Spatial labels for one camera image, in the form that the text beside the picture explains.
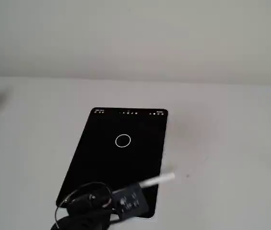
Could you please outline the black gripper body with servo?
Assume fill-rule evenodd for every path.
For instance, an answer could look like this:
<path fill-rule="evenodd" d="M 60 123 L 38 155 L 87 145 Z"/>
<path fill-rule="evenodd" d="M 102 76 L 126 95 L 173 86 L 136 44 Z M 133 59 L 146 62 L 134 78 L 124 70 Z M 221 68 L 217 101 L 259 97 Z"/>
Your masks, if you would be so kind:
<path fill-rule="evenodd" d="M 119 219 L 137 217 L 149 211 L 140 184 L 113 192 L 112 201 Z"/>

